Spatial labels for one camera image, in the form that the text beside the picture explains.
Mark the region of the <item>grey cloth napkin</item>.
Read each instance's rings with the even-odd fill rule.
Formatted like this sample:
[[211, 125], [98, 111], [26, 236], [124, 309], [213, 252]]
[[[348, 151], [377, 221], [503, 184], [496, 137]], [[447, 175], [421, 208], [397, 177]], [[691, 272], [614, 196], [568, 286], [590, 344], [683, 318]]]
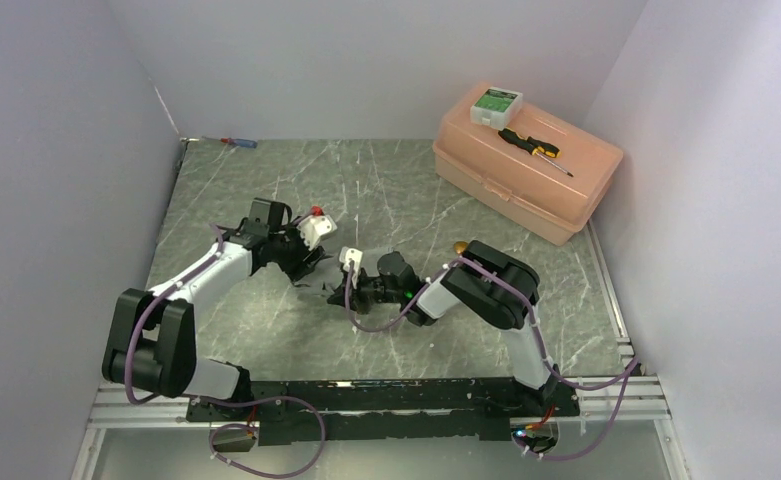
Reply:
[[293, 286], [303, 294], [328, 298], [341, 285], [343, 277], [338, 260], [327, 258], [319, 261], [310, 273], [297, 280]]

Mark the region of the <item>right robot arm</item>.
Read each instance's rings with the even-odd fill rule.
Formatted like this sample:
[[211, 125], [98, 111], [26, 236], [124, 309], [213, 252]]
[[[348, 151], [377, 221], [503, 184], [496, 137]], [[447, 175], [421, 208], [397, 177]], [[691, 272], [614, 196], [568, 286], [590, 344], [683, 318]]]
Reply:
[[366, 254], [343, 248], [341, 282], [327, 302], [365, 314], [375, 304], [397, 304], [400, 316], [430, 326], [457, 306], [500, 331], [523, 411], [540, 415], [556, 399], [557, 366], [543, 352], [537, 303], [540, 277], [528, 264], [474, 240], [439, 273], [423, 278], [398, 251]]

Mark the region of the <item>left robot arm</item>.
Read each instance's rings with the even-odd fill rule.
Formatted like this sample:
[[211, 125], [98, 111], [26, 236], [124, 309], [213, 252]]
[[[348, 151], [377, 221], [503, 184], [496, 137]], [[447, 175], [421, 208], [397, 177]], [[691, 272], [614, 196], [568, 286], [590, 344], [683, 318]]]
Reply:
[[303, 279], [325, 258], [321, 243], [337, 225], [318, 206], [296, 217], [283, 202], [256, 198], [237, 226], [213, 230], [210, 249], [181, 273], [117, 299], [102, 376], [123, 385], [134, 405], [199, 397], [227, 419], [245, 417], [254, 402], [250, 372], [198, 355], [196, 317], [269, 264], [291, 282]]

